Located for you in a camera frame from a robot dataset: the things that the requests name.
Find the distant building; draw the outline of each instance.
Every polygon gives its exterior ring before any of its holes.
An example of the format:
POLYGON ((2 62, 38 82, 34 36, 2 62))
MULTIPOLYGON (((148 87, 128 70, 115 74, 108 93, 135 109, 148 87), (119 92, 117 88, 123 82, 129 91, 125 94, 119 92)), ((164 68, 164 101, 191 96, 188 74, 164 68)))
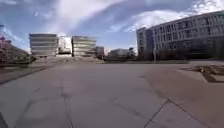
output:
POLYGON ((72 37, 72 55, 74 57, 95 57, 97 39, 88 36, 72 37))
POLYGON ((96 57, 104 57, 104 47, 97 46, 96 47, 96 57))
POLYGON ((0 63, 21 63, 30 57, 28 52, 13 46, 10 40, 0 38, 0 63))
POLYGON ((30 34, 30 47, 35 57, 56 57, 58 37, 56 34, 30 34))
POLYGON ((128 49, 115 49, 115 50, 111 50, 109 53, 110 57, 127 57, 129 53, 128 49))
POLYGON ((71 37, 61 36, 58 38, 58 53, 72 54, 72 39, 71 37))
POLYGON ((220 56, 224 50, 224 11, 191 16, 149 29, 142 28, 137 30, 137 39, 140 56, 148 54, 145 52, 146 44, 151 41, 157 54, 206 47, 214 56, 220 56))

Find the ground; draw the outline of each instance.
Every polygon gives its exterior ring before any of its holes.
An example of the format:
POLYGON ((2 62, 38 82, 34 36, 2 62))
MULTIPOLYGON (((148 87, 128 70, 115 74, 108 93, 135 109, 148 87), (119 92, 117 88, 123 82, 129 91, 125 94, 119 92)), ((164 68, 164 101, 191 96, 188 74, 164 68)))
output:
POLYGON ((206 128, 149 84, 156 67, 55 66, 3 84, 0 112, 9 128, 206 128))

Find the modern building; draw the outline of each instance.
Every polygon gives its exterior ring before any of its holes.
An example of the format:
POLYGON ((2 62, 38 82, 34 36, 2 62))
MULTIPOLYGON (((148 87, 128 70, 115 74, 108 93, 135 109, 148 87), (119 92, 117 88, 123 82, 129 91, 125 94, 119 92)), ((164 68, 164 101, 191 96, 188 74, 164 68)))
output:
POLYGON ((109 53, 109 57, 127 57, 129 53, 128 49, 115 49, 111 50, 109 53))
POLYGON ((72 55, 74 57, 95 57, 97 39, 88 36, 72 37, 72 55))
POLYGON ((153 54, 154 42, 151 29, 140 28, 137 30, 138 56, 141 59, 150 59, 153 54))
POLYGON ((224 11, 191 16, 149 29, 142 28, 137 30, 137 34, 140 55, 148 54, 145 49, 152 50, 145 45, 152 41, 157 54, 167 50, 206 47, 214 56, 219 56, 224 43, 224 11))
POLYGON ((58 37, 56 34, 30 34, 31 53, 36 58, 56 57, 58 37))

